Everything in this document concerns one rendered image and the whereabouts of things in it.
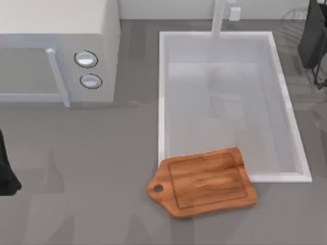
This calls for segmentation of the white sink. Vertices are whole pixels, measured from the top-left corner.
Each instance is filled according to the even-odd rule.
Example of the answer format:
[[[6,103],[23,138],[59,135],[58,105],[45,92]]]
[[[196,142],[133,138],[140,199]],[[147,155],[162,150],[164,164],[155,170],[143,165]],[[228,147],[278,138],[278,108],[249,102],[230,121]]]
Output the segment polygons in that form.
[[[237,147],[254,183],[310,183],[269,31],[159,34],[158,160]]]

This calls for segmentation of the wooden cutting board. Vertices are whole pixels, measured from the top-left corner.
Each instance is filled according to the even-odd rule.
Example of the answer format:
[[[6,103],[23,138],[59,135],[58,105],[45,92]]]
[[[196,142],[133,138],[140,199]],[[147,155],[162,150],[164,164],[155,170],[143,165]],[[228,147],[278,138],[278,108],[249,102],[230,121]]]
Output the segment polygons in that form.
[[[165,159],[147,194],[174,218],[256,205],[239,148]]]

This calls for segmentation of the small microwave knob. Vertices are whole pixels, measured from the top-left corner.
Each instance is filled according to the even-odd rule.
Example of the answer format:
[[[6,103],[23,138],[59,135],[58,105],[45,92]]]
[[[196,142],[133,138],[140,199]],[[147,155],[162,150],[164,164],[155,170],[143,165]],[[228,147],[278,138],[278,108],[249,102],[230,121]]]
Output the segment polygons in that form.
[[[98,89],[103,82],[98,75],[90,73],[80,77],[80,84],[87,89]]]

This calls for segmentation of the large microwave knob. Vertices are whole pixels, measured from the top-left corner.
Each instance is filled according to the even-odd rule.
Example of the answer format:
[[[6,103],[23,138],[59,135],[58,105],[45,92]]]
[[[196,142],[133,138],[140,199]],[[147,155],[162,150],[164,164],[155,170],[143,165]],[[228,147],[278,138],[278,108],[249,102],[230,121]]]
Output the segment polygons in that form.
[[[83,68],[95,67],[99,61],[97,55],[91,51],[82,51],[74,54],[74,61]]]

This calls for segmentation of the tall white tap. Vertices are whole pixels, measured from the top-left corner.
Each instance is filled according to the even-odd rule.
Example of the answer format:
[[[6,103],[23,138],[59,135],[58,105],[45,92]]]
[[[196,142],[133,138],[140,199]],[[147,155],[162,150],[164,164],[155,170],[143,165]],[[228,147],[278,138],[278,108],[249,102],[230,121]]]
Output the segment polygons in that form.
[[[238,0],[214,0],[214,11],[211,34],[219,38],[226,4],[235,4]]]

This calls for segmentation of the pale microwave oven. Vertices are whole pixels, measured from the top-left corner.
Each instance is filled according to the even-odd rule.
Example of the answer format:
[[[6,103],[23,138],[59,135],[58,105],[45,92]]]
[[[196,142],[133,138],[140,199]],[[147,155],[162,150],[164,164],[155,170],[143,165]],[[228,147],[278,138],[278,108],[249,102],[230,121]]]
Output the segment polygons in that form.
[[[112,103],[118,0],[0,0],[0,103]]]

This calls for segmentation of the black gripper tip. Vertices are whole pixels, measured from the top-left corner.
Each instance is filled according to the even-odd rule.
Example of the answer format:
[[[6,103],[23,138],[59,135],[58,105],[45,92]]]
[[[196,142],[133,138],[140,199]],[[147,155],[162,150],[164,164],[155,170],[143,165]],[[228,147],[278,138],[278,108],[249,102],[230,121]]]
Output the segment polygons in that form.
[[[0,197],[13,196],[21,188],[22,184],[9,163],[3,133],[0,129]]]

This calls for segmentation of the black folding chair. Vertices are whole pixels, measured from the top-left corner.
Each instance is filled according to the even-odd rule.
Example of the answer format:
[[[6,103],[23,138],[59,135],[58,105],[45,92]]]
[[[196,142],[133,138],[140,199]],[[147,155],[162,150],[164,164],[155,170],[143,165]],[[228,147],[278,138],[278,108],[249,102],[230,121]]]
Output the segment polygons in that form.
[[[321,62],[327,54],[327,0],[309,0],[304,30],[298,45],[302,67],[311,70],[314,85],[318,89],[327,87],[327,78],[318,81]]]

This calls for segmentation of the white wall socket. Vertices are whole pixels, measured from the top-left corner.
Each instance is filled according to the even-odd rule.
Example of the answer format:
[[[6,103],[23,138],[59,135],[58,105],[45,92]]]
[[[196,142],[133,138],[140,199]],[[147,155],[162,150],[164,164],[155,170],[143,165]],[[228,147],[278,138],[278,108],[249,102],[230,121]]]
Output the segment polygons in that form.
[[[231,7],[229,21],[239,21],[241,19],[241,7]]]

